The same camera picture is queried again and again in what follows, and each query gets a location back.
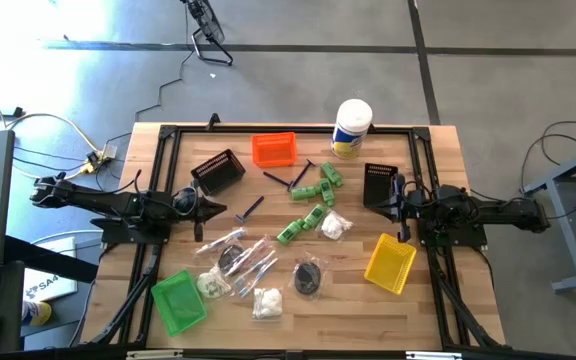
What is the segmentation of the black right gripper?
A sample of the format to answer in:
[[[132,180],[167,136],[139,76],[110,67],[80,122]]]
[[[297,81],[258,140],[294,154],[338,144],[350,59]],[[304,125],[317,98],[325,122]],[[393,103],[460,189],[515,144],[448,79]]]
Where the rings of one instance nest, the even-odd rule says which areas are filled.
[[[425,217],[437,203],[435,192],[425,185],[414,186],[409,190],[408,185],[404,184],[403,175],[378,175],[369,178],[367,187],[367,207],[392,223],[399,223],[400,230],[397,233],[399,243],[405,243],[411,238],[407,221]]]

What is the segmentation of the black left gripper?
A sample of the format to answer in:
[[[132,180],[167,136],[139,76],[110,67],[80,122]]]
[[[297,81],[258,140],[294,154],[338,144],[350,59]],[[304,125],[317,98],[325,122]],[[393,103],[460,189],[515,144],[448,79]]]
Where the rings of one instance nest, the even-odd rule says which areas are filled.
[[[191,186],[182,188],[172,197],[172,206],[181,218],[194,220],[194,240],[202,242],[203,225],[225,212],[227,206],[205,195],[197,179],[192,180]]]

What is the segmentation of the bagged white cotton balls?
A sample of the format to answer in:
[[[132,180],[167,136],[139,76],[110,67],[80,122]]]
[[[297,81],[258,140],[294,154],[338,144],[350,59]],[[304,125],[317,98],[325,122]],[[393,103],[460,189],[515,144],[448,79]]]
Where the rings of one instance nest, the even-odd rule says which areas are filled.
[[[326,238],[339,241],[354,223],[334,210],[329,210],[319,224],[318,231]]]
[[[283,314],[283,297],[277,288],[256,288],[253,294],[253,318],[274,320]]]

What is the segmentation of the green toy pieces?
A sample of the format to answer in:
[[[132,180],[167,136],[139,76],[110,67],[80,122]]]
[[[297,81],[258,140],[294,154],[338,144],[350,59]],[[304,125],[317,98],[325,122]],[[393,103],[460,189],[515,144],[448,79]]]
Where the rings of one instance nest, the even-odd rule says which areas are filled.
[[[342,176],[330,162],[325,162],[320,166],[323,175],[331,182],[332,185],[340,187],[343,185]]]

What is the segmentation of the black plastic basket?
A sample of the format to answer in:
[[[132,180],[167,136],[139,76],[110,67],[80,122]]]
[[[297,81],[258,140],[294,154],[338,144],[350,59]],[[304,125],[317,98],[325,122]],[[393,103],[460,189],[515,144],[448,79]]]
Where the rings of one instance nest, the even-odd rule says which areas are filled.
[[[216,194],[235,182],[241,180],[246,173],[245,168],[232,150],[226,149],[191,170],[205,195]]]
[[[393,194],[393,180],[397,166],[366,163],[364,167],[363,205],[371,207],[389,200]]]

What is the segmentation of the yellow plastic basket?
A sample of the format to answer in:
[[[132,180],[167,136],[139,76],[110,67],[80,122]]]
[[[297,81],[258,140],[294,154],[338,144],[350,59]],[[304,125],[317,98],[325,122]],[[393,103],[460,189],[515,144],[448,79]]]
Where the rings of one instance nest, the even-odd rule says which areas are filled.
[[[401,295],[417,249],[386,233],[379,237],[364,272],[364,278],[395,295]]]

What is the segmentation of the bagged cotton swabs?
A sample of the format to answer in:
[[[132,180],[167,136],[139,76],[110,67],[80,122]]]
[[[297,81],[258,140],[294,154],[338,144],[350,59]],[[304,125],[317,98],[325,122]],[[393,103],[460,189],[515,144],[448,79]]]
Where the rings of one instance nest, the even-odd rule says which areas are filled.
[[[201,273],[195,284],[201,296],[208,300],[219,299],[232,293],[232,287],[218,265]]]

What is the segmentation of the green plastic basket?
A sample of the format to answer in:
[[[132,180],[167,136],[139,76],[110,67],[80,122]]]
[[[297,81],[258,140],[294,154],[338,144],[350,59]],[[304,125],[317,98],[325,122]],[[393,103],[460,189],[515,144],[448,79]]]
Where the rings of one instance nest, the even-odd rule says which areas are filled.
[[[154,285],[152,297],[170,337],[207,317],[202,297],[188,270],[182,270]]]

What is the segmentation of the white blue wipes canister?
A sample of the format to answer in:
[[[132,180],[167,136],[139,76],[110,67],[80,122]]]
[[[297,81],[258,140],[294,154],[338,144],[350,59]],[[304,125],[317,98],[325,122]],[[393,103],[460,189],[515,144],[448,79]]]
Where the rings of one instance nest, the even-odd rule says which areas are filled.
[[[338,108],[331,140],[331,150],[339,158],[358,156],[368,129],[372,124],[373,111],[361,99],[348,99]]]

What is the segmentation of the yellow white power strip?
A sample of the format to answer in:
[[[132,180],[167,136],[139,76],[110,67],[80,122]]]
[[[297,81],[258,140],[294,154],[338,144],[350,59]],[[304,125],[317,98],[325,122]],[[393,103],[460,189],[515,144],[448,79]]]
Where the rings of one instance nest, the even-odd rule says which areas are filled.
[[[86,155],[86,161],[81,170],[85,174],[97,172],[102,166],[108,165],[116,159],[117,147],[105,145],[100,151],[92,151]]]

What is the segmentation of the black desk support beam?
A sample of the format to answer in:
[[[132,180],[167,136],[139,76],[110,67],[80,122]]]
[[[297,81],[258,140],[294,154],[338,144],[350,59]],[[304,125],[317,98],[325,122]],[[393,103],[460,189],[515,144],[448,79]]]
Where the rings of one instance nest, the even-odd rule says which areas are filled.
[[[3,260],[5,263],[20,261],[27,268],[91,283],[96,278],[98,266],[76,256],[69,256],[68,253],[93,247],[97,247],[97,244],[80,247],[73,245],[61,251],[53,251],[7,236],[3,247]]]

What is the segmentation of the white printed box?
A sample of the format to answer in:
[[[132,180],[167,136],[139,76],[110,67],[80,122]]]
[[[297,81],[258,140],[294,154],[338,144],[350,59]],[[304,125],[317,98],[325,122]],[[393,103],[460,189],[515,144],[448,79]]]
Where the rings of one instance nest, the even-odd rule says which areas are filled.
[[[58,252],[70,257],[76,256],[74,237],[62,237],[43,243],[39,247]],[[59,275],[26,268],[24,273],[24,300],[28,302],[47,302],[65,295],[76,293],[78,284],[75,280],[62,278]]]

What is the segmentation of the yellow white container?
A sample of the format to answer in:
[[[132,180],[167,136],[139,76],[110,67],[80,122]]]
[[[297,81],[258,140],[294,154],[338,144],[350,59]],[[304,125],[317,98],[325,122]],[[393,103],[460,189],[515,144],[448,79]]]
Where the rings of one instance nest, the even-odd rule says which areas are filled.
[[[22,302],[21,323],[29,326],[42,326],[52,315],[52,307],[45,302]]]

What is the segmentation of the black aluminium table frame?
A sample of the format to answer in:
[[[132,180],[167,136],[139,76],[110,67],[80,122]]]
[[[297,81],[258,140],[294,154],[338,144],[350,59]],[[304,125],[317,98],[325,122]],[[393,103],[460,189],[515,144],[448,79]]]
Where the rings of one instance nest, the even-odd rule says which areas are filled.
[[[297,161],[292,166],[261,168],[253,163],[251,137],[294,132]],[[398,222],[363,205],[366,163],[398,167],[412,190],[425,185],[466,188],[468,180],[456,130],[451,126],[394,127],[370,130],[356,158],[344,160],[331,150],[329,125],[227,124],[212,132],[201,125],[139,123],[135,126],[122,179],[137,181],[141,191],[174,194],[194,178],[191,170],[226,149],[233,151],[246,170],[243,178],[210,199],[227,210],[203,225],[203,241],[194,240],[194,224],[174,225],[162,245],[123,243],[99,264],[82,338],[87,345],[108,342],[111,319],[143,280],[146,290],[130,311],[116,343],[130,350],[171,349],[190,356],[304,356],[371,354],[397,358],[406,351],[456,351],[463,345],[477,350],[501,346],[503,334],[489,269],[474,247],[427,247],[418,236],[418,222],[409,219],[417,249],[401,295],[367,281],[364,272],[382,233],[397,238]],[[332,185],[335,204],[329,207],[321,193],[294,201],[290,191],[267,177],[269,172],[294,181],[306,165],[316,164],[297,187],[318,185],[326,178],[320,166],[330,162],[343,185]],[[245,223],[235,219],[260,196],[264,201]],[[303,230],[288,245],[277,235],[291,222],[302,220],[317,205],[326,206],[354,223],[339,240],[324,237],[318,227]],[[237,241],[201,255],[195,251],[244,227]],[[170,337],[152,297],[157,283],[182,270],[197,277],[218,265],[222,273],[245,249],[269,236],[278,261],[245,297],[234,282],[244,271],[227,277],[232,293],[202,300],[207,317]],[[274,320],[253,318],[256,288],[277,288],[283,314]]]

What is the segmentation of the silver frame bracket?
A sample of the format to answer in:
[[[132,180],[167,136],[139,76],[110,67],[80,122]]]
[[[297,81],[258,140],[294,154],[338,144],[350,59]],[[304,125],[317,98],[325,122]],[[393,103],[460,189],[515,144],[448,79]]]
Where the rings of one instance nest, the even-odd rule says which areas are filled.
[[[406,351],[406,360],[463,360],[461,353],[434,351]]]
[[[180,350],[138,350],[128,351],[125,360],[176,360],[183,357]]]

